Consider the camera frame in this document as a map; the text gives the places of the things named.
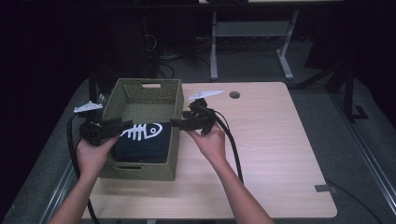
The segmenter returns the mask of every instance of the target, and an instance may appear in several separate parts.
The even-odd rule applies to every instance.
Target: hand
[[[225,133],[215,123],[209,134],[198,134],[196,131],[186,131],[197,144],[202,154],[214,165],[226,161],[225,157]]]
[[[107,154],[120,136],[109,138],[101,146],[91,145],[85,138],[82,138],[77,146],[78,166],[81,177],[97,178],[106,163]]]

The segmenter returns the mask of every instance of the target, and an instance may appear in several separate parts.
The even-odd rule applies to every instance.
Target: person's right hand
[[[213,165],[219,162],[226,161],[225,157],[225,133],[215,123],[209,134],[203,135],[196,131],[186,131],[197,144],[202,154],[209,160]]]

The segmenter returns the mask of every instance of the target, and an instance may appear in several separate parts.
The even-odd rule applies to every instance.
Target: background desk
[[[208,107],[228,120],[238,149],[245,185],[273,218],[334,217],[330,192],[302,123],[283,83],[183,84],[184,95],[223,89]],[[232,99],[229,92],[239,91]],[[185,100],[185,108],[190,103]],[[227,145],[227,159],[235,168]],[[233,218],[219,179],[193,140],[180,135],[174,182],[99,178],[92,205],[99,218]],[[83,217],[90,217],[88,211]]]

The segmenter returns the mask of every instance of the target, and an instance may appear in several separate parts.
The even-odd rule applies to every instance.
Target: green basket
[[[178,79],[120,78],[105,106],[103,120],[122,117],[135,124],[181,119],[184,96]],[[167,180],[176,178],[179,129],[172,128],[165,163],[115,161],[109,153],[100,177]]]

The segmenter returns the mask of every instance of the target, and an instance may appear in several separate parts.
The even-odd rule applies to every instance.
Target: folded clothing
[[[114,145],[116,161],[165,163],[171,138],[171,123],[135,124]]]

